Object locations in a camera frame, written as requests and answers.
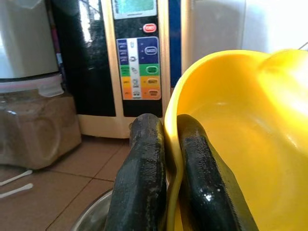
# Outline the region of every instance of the button label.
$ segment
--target button label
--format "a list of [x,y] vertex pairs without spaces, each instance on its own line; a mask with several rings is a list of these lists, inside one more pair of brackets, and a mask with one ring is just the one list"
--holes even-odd
[[154,23],[147,23],[143,25],[143,31],[145,33],[153,33],[157,29],[157,26]]

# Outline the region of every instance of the tiled floor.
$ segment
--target tiled floor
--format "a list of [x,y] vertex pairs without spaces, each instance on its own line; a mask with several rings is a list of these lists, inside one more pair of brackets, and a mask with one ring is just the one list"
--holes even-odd
[[[0,187],[0,193],[33,183],[31,190],[0,199],[1,231],[67,231],[88,205],[112,188],[129,153],[128,140],[83,137],[54,165]],[[0,166],[0,181],[25,169]]]

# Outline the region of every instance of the yellow plastic bowl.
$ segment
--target yellow plastic bowl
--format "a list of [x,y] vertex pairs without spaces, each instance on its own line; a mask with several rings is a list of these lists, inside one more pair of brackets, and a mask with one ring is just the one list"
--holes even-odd
[[308,230],[308,52],[222,51],[193,64],[165,116],[167,230],[183,176],[177,115],[189,114],[234,172],[260,231]]

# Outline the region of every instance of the cotton swab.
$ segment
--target cotton swab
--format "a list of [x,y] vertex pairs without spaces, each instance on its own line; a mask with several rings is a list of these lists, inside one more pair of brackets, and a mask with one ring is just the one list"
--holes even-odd
[[1,199],[1,198],[4,198],[4,197],[7,197],[7,196],[10,196],[10,195],[13,195],[13,194],[15,194],[15,193],[24,191],[24,190],[32,189],[32,188],[33,188],[33,184],[32,184],[32,183],[26,184],[26,185],[24,185],[23,187],[20,187],[20,188],[18,188],[18,189],[14,189],[14,190],[11,190],[11,191],[8,191],[8,192],[5,192],[5,193],[0,194],[0,199]]
[[2,182],[0,182],[0,186],[3,186],[3,185],[5,185],[5,184],[8,184],[8,183],[10,183],[10,182],[12,182],[12,181],[14,181],[14,180],[17,180],[17,179],[19,179],[19,178],[21,178],[21,177],[30,175],[32,172],[33,172],[32,170],[28,170],[28,171],[26,171],[26,172],[24,172],[24,173],[22,173],[22,174],[20,174],[20,175],[18,175],[18,176],[16,176],[16,177],[10,178],[10,179],[5,180],[5,181],[2,181]]

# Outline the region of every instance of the control panel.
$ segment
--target control panel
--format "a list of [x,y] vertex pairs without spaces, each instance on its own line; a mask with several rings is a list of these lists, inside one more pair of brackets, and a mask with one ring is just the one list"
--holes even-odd
[[118,39],[117,49],[123,100],[159,100],[158,38]]
[[162,117],[156,0],[112,0],[124,116]]

